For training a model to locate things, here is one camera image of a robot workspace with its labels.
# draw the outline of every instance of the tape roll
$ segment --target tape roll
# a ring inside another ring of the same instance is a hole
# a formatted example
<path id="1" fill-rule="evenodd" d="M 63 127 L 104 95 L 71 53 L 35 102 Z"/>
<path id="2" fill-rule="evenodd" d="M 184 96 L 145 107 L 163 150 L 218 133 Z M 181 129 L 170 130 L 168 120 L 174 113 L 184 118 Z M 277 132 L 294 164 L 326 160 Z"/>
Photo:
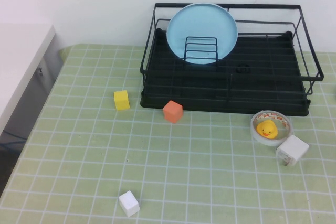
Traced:
<path id="1" fill-rule="evenodd" d="M 287 133 L 281 138 L 269 139 L 263 137 L 257 132 L 256 127 L 260 122 L 264 121 L 265 119 L 270 119 L 275 122 L 278 121 L 279 123 L 281 123 L 283 128 L 286 129 Z M 268 146 L 278 146 L 282 144 L 289 136 L 293 135 L 293 125 L 291 124 L 289 119 L 283 114 L 272 110 L 264 110 L 255 114 L 251 119 L 250 130 L 253 139 L 257 140 L 261 144 L 265 144 Z"/>

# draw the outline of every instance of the light blue plate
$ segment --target light blue plate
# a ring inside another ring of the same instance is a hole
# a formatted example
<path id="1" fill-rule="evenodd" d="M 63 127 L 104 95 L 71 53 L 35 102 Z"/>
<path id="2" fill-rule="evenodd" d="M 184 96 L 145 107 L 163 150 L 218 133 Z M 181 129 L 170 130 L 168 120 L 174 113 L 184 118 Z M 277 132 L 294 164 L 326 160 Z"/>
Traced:
<path id="1" fill-rule="evenodd" d="M 167 28 L 169 47 L 182 59 L 184 59 L 187 37 L 191 38 L 187 39 L 186 61 L 194 64 L 209 64 L 216 61 L 215 38 L 217 38 L 218 59 L 223 59 L 236 45 L 238 30 L 235 20 L 220 6 L 192 4 L 176 13 Z"/>

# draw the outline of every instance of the white box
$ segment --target white box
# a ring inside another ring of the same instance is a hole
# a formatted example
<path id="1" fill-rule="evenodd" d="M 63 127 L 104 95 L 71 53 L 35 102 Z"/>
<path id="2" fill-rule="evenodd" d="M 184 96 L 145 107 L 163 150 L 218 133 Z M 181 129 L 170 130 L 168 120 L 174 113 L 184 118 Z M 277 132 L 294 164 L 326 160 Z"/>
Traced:
<path id="1" fill-rule="evenodd" d="M 294 135 L 287 138 L 276 151 L 277 157 L 283 159 L 286 165 L 295 165 L 307 152 L 309 145 Z"/>
<path id="2" fill-rule="evenodd" d="M 127 217 L 132 216 L 140 210 L 139 203 L 131 191 L 119 196 L 119 203 Z"/>

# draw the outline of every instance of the black metal wire rack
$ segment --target black metal wire rack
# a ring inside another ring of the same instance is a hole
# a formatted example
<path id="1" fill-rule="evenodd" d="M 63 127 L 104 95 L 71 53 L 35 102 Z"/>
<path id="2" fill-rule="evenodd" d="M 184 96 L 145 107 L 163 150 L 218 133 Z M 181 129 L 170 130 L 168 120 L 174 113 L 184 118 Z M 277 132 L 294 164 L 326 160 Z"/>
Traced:
<path id="1" fill-rule="evenodd" d="M 307 95 L 312 94 L 313 84 L 322 81 L 324 75 L 299 5 L 219 4 L 234 18 L 247 16 L 236 19 L 239 34 L 234 49 L 224 59 L 218 59 L 217 38 L 187 37 L 181 59 L 168 46 L 166 27 L 174 15 L 172 10 L 177 12 L 186 5 L 155 5 L 140 68 L 143 107 L 163 108 L 173 100 L 185 110 L 308 114 Z M 195 50 L 194 44 L 207 44 L 209 50 Z M 214 62 L 190 63 L 190 51 L 211 54 Z"/>

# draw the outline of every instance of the rubber duck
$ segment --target rubber duck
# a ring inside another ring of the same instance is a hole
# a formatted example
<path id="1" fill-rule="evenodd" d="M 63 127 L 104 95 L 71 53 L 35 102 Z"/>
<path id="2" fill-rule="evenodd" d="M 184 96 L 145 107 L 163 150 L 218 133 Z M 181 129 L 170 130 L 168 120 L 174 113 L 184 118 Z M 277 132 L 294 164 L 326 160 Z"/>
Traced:
<path id="1" fill-rule="evenodd" d="M 274 139 L 278 135 L 278 128 L 272 120 L 266 120 L 258 124 L 257 132 L 268 139 Z"/>

